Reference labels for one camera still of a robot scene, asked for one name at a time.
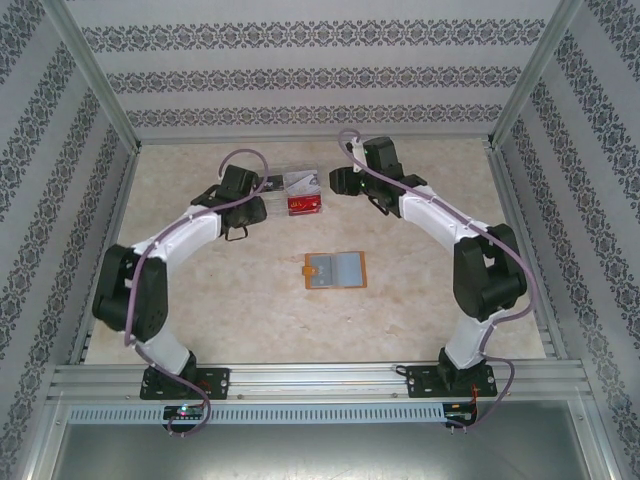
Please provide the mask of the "red VIP card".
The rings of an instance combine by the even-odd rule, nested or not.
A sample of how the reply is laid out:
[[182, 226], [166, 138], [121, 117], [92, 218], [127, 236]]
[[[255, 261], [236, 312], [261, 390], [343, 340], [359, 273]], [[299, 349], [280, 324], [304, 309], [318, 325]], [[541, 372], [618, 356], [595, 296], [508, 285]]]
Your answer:
[[319, 213], [322, 209], [320, 194], [292, 196], [287, 198], [289, 216], [309, 215]]

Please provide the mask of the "aluminium frame post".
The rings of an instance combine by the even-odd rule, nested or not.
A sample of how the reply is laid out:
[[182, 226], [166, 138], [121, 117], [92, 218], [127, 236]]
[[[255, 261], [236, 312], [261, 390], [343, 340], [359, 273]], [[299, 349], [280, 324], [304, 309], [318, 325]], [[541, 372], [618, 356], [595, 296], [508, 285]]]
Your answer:
[[512, 125], [524, 108], [530, 93], [544, 73], [554, 50], [583, 3], [584, 0], [559, 0], [539, 42], [517, 80], [513, 92], [502, 109], [495, 127], [488, 135], [485, 142], [486, 147], [495, 149], [504, 142]]
[[129, 152], [137, 153], [141, 142], [65, 0], [39, 1], [73, 56], [89, 87], [96, 95], [119, 138]]

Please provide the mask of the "silver white card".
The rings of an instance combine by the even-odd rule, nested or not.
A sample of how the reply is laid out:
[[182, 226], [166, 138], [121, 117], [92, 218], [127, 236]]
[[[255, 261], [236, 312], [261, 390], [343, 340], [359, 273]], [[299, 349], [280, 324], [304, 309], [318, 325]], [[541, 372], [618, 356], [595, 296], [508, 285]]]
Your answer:
[[289, 196], [314, 195], [321, 191], [317, 170], [285, 173], [283, 183], [284, 190]]

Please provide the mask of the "orange leather card holder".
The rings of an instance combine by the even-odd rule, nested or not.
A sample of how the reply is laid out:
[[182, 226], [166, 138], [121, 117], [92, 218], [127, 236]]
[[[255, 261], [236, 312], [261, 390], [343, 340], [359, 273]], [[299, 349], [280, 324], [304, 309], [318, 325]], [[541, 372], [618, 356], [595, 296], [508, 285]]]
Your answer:
[[307, 290], [367, 287], [364, 251], [308, 253], [301, 272]]

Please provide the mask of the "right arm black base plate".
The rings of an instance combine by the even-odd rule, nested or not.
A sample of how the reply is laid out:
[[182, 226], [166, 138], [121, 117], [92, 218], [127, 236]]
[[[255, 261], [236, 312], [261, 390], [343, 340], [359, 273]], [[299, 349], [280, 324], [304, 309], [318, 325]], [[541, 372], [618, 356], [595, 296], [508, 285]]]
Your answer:
[[497, 384], [491, 366], [476, 365], [470, 373], [457, 374], [451, 383], [444, 380], [436, 365], [412, 365], [405, 368], [407, 391], [410, 398], [494, 398]]

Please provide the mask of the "aluminium side rail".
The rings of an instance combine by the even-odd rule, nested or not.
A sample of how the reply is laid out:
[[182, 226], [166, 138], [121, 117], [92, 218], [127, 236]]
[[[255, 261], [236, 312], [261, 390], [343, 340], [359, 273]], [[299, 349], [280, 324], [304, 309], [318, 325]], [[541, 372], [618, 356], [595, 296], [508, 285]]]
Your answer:
[[129, 155], [126, 167], [122, 171], [120, 182], [118, 184], [117, 195], [110, 210], [110, 216], [107, 224], [107, 230], [102, 237], [102, 247], [100, 253], [96, 257], [94, 269], [92, 270], [91, 286], [86, 294], [80, 318], [71, 341], [71, 349], [65, 360], [67, 365], [82, 364], [86, 359], [86, 351], [91, 342], [91, 336], [94, 330], [95, 319], [92, 313], [93, 300], [98, 287], [100, 272], [107, 249], [117, 242], [119, 232], [124, 219], [127, 203], [129, 200], [136, 168], [139, 162], [141, 146], [138, 145]]
[[506, 222], [513, 228], [521, 257], [533, 273], [535, 286], [537, 287], [533, 315], [545, 354], [548, 358], [555, 360], [568, 360], [570, 355], [563, 341], [556, 312], [545, 287], [534, 245], [530, 239], [527, 224], [521, 212], [519, 200], [504, 158], [501, 151], [493, 147], [489, 141], [485, 141], [483, 146]]

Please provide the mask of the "grey metal panel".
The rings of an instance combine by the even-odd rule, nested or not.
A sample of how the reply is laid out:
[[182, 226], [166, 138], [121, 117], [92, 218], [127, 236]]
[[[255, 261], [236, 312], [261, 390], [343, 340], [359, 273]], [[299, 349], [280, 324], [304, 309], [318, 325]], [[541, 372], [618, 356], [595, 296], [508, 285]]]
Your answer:
[[593, 480], [579, 443], [496, 425], [221, 425], [174, 439], [154, 426], [73, 425], [53, 480]]

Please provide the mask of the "clear acrylic card tray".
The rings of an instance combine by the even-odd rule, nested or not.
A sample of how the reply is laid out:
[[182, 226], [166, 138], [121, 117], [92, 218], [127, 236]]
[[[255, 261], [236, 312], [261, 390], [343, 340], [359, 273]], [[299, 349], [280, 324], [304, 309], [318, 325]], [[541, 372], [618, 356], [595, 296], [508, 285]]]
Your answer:
[[[317, 193], [317, 194], [320, 194], [321, 198], [322, 198], [321, 174], [320, 174], [320, 169], [316, 164], [313, 164], [313, 163], [306, 163], [306, 164], [299, 163], [299, 164], [293, 164], [293, 165], [284, 165], [284, 164], [276, 165], [276, 166], [272, 166], [270, 168], [268, 176], [270, 176], [270, 175], [282, 175], [283, 176], [285, 173], [288, 173], [288, 172], [303, 171], [303, 170], [317, 170], [318, 171], [321, 191], [319, 193]], [[288, 210], [287, 210], [287, 198], [288, 197], [292, 197], [292, 196], [289, 196], [285, 192], [285, 190], [283, 190], [281, 192], [271, 192], [271, 193], [264, 193], [263, 190], [262, 190], [261, 193], [260, 193], [260, 197], [264, 200], [264, 203], [266, 205], [267, 214], [268, 214], [269, 217], [272, 217], [272, 216], [278, 216], [278, 217], [289, 216], [288, 215]]]

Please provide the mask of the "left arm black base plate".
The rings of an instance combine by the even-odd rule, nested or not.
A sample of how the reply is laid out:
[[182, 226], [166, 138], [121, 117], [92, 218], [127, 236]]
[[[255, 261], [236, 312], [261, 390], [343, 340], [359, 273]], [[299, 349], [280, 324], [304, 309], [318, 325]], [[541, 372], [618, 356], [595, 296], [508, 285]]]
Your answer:
[[[227, 368], [197, 367], [190, 382], [211, 400], [225, 400], [230, 384]], [[142, 400], [198, 400], [202, 396], [191, 387], [170, 379], [152, 367], [143, 374], [139, 396]]]

